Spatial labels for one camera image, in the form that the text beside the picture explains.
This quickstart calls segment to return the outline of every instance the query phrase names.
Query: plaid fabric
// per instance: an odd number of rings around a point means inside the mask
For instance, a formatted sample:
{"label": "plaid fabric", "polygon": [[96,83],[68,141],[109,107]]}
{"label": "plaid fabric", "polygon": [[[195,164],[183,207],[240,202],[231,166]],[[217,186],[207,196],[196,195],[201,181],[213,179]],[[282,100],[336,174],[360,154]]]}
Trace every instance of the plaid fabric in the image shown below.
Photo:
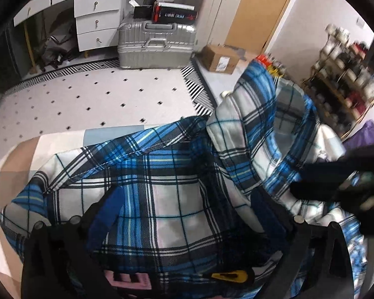
{"label": "plaid fabric", "polygon": [[362,245],[353,241],[358,225],[347,226],[338,207],[323,217],[323,203],[298,201],[288,189],[305,162],[342,154],[302,90],[273,81],[252,62],[209,119],[184,118],[56,154],[2,210],[0,225],[23,258],[34,223],[83,215],[111,185],[121,185],[125,203],[94,252],[104,270],[148,273],[153,288],[170,298],[252,298],[260,284],[242,290],[204,275],[266,267],[258,270],[263,280],[271,273],[285,231],[260,198],[262,189],[310,223],[341,223],[358,280],[364,266]]}

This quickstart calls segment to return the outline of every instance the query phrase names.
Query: wooden desk leg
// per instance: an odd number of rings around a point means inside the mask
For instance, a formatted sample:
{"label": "wooden desk leg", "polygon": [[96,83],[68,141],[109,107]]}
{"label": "wooden desk leg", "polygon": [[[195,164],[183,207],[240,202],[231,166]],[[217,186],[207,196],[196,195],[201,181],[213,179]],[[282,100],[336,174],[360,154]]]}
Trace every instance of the wooden desk leg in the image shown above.
{"label": "wooden desk leg", "polygon": [[28,47],[29,58],[31,59],[31,62],[32,62],[32,69],[30,70],[30,72],[32,74],[36,74],[37,73],[36,63],[33,58],[33,52],[32,52],[31,42],[29,41],[29,34],[28,34],[28,28],[26,27],[26,21],[23,22],[23,31],[25,32],[26,46]]}

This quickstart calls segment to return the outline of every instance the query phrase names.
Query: wooden door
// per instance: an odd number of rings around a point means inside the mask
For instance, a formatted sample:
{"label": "wooden door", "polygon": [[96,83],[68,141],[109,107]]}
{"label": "wooden door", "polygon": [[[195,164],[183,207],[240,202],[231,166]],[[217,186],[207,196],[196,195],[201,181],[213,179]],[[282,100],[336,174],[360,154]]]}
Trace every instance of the wooden door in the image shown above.
{"label": "wooden door", "polygon": [[261,53],[287,0],[241,0],[226,45]]}

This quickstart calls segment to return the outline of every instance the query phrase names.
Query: purple cloth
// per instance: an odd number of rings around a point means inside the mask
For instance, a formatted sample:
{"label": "purple cloth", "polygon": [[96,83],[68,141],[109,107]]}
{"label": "purple cloth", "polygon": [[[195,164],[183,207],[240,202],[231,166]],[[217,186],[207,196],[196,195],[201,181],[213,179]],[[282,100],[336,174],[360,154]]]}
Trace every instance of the purple cloth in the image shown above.
{"label": "purple cloth", "polygon": [[368,120],[356,134],[343,142],[347,150],[374,144],[374,121]]}

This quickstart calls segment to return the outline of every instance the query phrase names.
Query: suitcase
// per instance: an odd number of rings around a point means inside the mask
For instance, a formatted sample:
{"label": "suitcase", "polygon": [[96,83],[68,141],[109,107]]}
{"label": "suitcase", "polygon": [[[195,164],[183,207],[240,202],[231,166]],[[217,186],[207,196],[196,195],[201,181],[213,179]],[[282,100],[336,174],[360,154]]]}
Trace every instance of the suitcase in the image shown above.
{"label": "suitcase", "polygon": [[123,69],[177,69],[190,61],[196,29],[128,16],[119,27],[118,54]]}
{"label": "suitcase", "polygon": [[241,0],[183,0],[195,6],[198,17],[195,23],[194,51],[199,52],[207,44],[223,45],[230,31]]}

